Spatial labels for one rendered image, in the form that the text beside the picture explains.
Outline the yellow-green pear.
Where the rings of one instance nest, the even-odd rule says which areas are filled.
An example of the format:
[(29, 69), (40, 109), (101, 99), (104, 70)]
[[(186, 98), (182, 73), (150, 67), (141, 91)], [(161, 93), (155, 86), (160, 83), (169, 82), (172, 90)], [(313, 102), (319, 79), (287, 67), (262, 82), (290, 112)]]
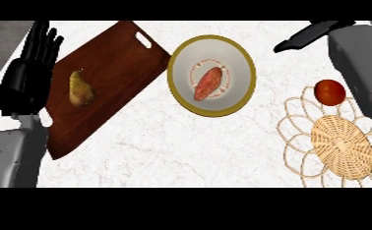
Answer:
[(70, 102), (76, 107), (85, 107), (95, 101), (95, 89), (74, 71), (70, 76)]

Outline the brown wooden cutting board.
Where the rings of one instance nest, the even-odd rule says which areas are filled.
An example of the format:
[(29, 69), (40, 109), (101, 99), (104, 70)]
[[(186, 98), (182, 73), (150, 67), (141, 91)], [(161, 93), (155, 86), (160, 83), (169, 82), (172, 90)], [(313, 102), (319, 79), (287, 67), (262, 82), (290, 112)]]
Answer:
[[(167, 69), (170, 54), (155, 42), (141, 43), (142, 34), (135, 22), (117, 22), (55, 64), (46, 104), (52, 118), (48, 151), (55, 159), (77, 149)], [(74, 71), (96, 92), (86, 107), (70, 102)]]

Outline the white bowl with gold rim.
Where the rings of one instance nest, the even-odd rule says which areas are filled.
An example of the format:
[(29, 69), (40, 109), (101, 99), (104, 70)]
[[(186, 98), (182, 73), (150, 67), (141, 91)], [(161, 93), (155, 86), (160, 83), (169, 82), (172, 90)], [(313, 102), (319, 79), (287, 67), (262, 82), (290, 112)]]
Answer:
[[(195, 87), (207, 72), (219, 67), (222, 84), (209, 97), (195, 100)], [(173, 52), (167, 81), (181, 105), (206, 117), (234, 114), (251, 99), (256, 88), (256, 68), (241, 45), (219, 35), (200, 35), (186, 40)]]

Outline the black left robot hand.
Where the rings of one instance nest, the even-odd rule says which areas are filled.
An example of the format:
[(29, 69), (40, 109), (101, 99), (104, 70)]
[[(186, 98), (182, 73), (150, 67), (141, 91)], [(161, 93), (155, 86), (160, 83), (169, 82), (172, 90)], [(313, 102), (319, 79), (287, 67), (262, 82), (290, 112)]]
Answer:
[(48, 105), (52, 70), (64, 37), (49, 21), (36, 21), (21, 57), (8, 67), (0, 83), (3, 116), (37, 115)]

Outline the red tomato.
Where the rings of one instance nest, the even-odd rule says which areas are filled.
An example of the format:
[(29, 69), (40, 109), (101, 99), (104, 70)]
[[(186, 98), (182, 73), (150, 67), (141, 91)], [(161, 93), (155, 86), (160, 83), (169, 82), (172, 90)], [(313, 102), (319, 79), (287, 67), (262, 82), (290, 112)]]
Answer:
[(319, 81), (315, 86), (315, 96), (321, 104), (339, 105), (346, 99), (346, 90), (340, 82), (334, 80)]

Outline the woven wicker placemat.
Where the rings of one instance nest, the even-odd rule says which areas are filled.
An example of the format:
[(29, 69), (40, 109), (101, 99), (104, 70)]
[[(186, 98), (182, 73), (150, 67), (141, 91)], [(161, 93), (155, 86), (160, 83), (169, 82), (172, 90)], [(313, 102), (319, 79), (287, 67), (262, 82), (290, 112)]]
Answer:
[(284, 102), (285, 116), (277, 125), (284, 141), (284, 164), (305, 187), (333, 187), (340, 183), (372, 186), (372, 119), (347, 97), (327, 107), (316, 100), (315, 88)]

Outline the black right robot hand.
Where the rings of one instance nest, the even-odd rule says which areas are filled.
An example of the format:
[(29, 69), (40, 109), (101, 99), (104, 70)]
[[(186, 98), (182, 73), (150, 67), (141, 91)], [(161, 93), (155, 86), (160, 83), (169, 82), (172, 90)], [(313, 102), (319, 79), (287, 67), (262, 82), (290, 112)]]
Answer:
[(312, 21), (312, 24), (275, 46), (274, 52), (303, 49), (333, 30), (350, 27), (355, 24), (355, 21)]

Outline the orange-red sweet potato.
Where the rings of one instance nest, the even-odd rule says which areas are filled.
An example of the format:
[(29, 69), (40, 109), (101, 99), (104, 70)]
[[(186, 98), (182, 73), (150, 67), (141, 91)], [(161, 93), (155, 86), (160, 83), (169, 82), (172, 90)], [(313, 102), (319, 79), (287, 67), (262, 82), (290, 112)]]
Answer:
[(195, 87), (195, 100), (204, 100), (222, 85), (223, 70), (215, 67), (201, 78)]

